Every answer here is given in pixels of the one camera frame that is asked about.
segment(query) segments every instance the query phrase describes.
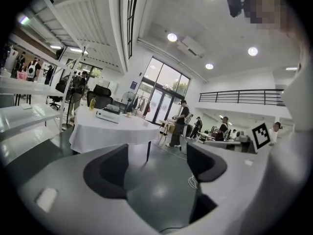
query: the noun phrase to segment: floor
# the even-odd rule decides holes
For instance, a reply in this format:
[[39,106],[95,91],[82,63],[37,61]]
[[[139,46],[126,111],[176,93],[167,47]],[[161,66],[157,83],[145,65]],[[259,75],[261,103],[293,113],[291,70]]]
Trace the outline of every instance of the floor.
[[[44,103],[45,96],[32,96],[32,103]],[[66,122],[68,104],[65,105],[63,122]],[[59,133],[59,120],[47,121],[47,127]],[[146,163],[147,144],[130,145],[129,168],[125,175],[125,189],[133,210],[157,231],[169,227],[184,227],[189,223],[196,190],[188,184],[191,170],[187,164],[186,141],[180,138],[182,151],[165,146],[165,140],[153,141],[149,161]],[[162,234],[175,232],[167,229]]]

